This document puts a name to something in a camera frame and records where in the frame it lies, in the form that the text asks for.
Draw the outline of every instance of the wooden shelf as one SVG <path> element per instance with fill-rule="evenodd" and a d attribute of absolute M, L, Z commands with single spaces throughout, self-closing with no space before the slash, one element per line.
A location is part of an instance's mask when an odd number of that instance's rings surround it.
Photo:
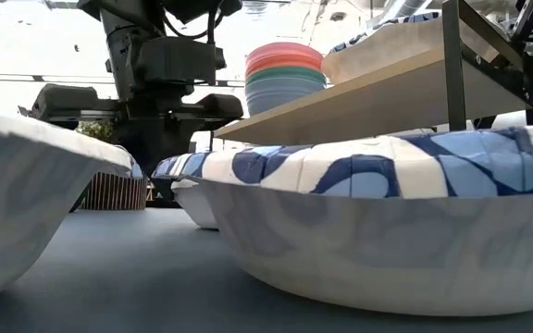
<path fill-rule="evenodd" d="M 521 99 L 463 62 L 467 118 L 523 110 Z M 314 144 L 446 124 L 443 48 L 407 58 L 216 131 L 254 144 Z"/>

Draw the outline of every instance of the gray table surface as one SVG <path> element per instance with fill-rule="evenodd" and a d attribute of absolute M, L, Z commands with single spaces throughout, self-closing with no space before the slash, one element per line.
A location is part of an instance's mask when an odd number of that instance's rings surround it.
<path fill-rule="evenodd" d="M 527 332 L 533 312 L 379 314 L 314 302 L 246 275 L 181 210 L 79 212 L 0 293 L 0 332 Z"/>

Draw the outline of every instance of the white paper bowl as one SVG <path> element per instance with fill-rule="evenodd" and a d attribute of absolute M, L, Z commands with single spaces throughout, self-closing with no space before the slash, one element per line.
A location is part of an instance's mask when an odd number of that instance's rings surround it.
<path fill-rule="evenodd" d="M 130 163 L 112 145 L 0 114 L 0 291 L 41 255 L 97 171 L 127 176 Z"/>
<path fill-rule="evenodd" d="M 410 315 L 533 310 L 533 128 L 192 155 L 240 267 Z"/>
<path fill-rule="evenodd" d="M 201 228 L 218 229 L 209 202 L 201 187 L 194 181 L 183 179 L 172 183 L 174 200 Z"/>

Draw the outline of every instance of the green plate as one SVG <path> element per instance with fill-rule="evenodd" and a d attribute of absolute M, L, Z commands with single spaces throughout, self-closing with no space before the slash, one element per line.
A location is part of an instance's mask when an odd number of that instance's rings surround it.
<path fill-rule="evenodd" d="M 301 67 L 278 67 L 268 68 L 258 72 L 255 72 L 248 79 L 246 79 L 246 85 L 256 81 L 270 78 L 301 78 L 322 83 L 326 85 L 326 77 L 324 74 L 319 73 L 310 68 Z"/>

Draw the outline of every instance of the stack of plastic plates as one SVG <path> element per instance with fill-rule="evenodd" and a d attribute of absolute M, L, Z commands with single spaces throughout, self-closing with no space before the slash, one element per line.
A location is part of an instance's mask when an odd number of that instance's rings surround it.
<path fill-rule="evenodd" d="M 326 88 L 322 55 L 298 43 L 270 43 L 246 58 L 246 103 L 250 116 Z"/>

